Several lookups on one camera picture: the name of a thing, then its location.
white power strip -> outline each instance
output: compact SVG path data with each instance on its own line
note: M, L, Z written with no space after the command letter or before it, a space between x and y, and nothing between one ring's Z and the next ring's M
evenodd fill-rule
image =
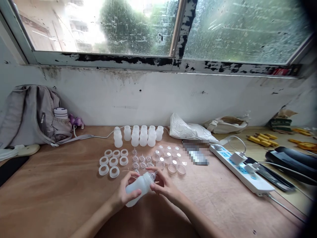
M223 162L253 193L261 197L263 194L268 194L269 192L275 190L272 185L270 185L258 174L248 173L244 169L244 163L239 165L234 164L230 160L232 154L223 146L219 146L217 148L219 150L216 150L213 145L210 145L209 147L210 151L213 152L221 160L221 162Z

red object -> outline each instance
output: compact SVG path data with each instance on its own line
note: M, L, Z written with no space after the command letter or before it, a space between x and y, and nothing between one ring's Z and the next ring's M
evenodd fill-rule
M287 75L289 69L275 69L272 75Z

hand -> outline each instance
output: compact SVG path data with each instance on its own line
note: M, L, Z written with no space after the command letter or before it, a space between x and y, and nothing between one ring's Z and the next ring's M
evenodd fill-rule
M155 178L155 181L158 181L158 183L151 184L151 190L157 194L163 194L174 205L179 206L180 201L185 198L185 195L180 190L178 190L170 177L165 176L162 170L160 170L158 167L148 167L146 170L158 171Z
M133 192L126 194L125 188L133 183L140 175L137 172L129 171L127 175L121 180L118 189L109 198L108 201L116 208L120 210L125 204L141 195L141 190L134 190Z

phone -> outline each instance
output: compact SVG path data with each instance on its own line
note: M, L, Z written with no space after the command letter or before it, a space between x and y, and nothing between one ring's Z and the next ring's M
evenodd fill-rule
M244 162L245 164L253 164L256 163L256 161L250 157ZM260 174L263 178L268 180L270 183L274 184L276 187L278 187L283 192L292 192L295 191L295 187L292 183L286 181L284 178L279 176L274 171L270 170L269 168L266 168L263 165L259 166L259 170L257 171L258 174Z

plastic bottle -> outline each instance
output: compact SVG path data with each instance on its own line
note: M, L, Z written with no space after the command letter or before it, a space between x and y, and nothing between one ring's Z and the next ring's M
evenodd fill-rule
M156 140L161 141L164 133L164 128L162 126L158 126L156 129Z
M131 138L132 138L131 145L133 147L137 147L139 145L139 134L138 133L132 133Z
M141 126L141 133L146 132L148 134L148 127L146 125Z
M148 133L141 132L140 134L140 146L146 146L148 143Z
M155 172L146 172L144 175L137 178L136 181L131 183L125 188L126 194L133 192L134 190L140 189L142 191L141 195L137 198L133 199L132 201L126 204L127 207L134 206L137 201L143 197L143 195L147 194L151 189L150 185L154 183L157 171Z
M140 134L140 127L137 126L137 125L133 126L132 133L138 133L138 134Z
M120 148L123 145L122 134L119 127L115 127L113 131L113 139L115 140L115 147Z
M148 137L148 146L153 147L155 146L155 140L156 140L156 131L150 131L149 137Z
M150 134L151 131L155 131L155 126L150 126L150 127L149 127L149 132L148 132L148 134Z
M123 132L124 132L124 140L125 141L131 140L131 127L125 126Z

